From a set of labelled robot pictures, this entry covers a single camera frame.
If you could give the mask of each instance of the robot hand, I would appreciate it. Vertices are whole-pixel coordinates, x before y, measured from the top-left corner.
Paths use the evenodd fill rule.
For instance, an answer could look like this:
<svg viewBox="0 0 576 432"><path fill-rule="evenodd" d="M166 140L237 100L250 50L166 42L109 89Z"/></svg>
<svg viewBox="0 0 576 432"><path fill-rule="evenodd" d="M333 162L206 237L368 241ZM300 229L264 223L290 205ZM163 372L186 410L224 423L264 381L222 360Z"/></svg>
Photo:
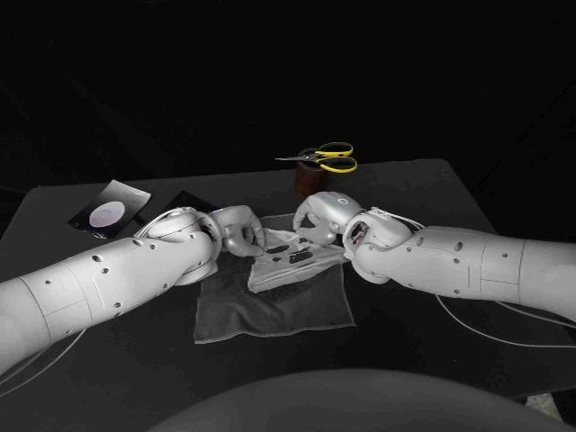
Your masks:
<svg viewBox="0 0 576 432"><path fill-rule="evenodd" d="M266 231L253 209L237 205L214 211L209 216L222 229L224 248L237 257L260 257L266 254Z"/></svg>
<svg viewBox="0 0 576 432"><path fill-rule="evenodd" d="M319 192L299 206L294 230L314 243L329 245L335 243L336 234L345 234L348 224L361 212L361 205L348 195L339 192ZM302 228L306 215L316 228Z"/></svg>

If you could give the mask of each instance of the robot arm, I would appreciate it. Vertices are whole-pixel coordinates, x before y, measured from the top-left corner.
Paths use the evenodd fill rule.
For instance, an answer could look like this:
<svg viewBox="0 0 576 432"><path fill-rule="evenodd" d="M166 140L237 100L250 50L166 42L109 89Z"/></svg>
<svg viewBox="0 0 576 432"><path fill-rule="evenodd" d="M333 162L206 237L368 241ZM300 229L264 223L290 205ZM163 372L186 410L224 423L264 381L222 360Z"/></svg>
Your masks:
<svg viewBox="0 0 576 432"><path fill-rule="evenodd" d="M317 228L300 228L312 213ZM320 243L343 234L346 257L375 284L394 279L415 290L518 303L576 322L576 244L447 227L414 234L389 213L365 211L346 195L327 192L309 197L296 228Z"/></svg>
<svg viewBox="0 0 576 432"><path fill-rule="evenodd" d="M240 257L264 254L264 231L250 207L230 207L211 214L176 209L160 218L134 238L123 238L0 283L0 374L175 285L208 277L217 272L222 247Z"/></svg>

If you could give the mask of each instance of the table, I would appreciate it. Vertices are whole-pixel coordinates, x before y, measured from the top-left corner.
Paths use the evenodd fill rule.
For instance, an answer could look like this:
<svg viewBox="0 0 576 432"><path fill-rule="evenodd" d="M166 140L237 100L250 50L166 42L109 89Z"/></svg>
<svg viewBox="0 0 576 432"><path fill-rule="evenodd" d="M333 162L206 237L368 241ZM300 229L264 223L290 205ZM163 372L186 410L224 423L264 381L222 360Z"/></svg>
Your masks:
<svg viewBox="0 0 576 432"><path fill-rule="evenodd" d="M296 171L124 181L152 193L150 220L186 190L219 207L247 203L258 217L296 211ZM0 241L0 282L111 240L67 225L106 184L38 187ZM428 225L495 232L446 160L361 165L330 175L327 190ZM120 238L132 237L132 222ZM576 350L509 346L467 330L437 298L397 283L375 285L346 264L358 327L290 337L241 335L194 344L201 283L176 287L91 328L48 372L0 400L0 430L146 430L192 404L247 383L330 368L384 368L447 378L506 397L576 388ZM448 299L460 318L500 338L571 345L556 325L493 302ZM34 370L70 345L65 339Z"/></svg>

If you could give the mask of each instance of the black background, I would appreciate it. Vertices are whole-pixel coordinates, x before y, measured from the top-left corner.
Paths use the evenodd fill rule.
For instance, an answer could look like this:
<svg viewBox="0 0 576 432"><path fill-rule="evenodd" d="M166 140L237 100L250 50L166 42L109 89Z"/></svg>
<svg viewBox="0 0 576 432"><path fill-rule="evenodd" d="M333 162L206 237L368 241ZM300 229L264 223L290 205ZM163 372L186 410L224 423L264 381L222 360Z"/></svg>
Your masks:
<svg viewBox="0 0 576 432"><path fill-rule="evenodd" d="M38 185L283 169L342 140L446 158L502 234L576 241L576 2L34 5L60 18L0 23L0 234Z"/></svg>

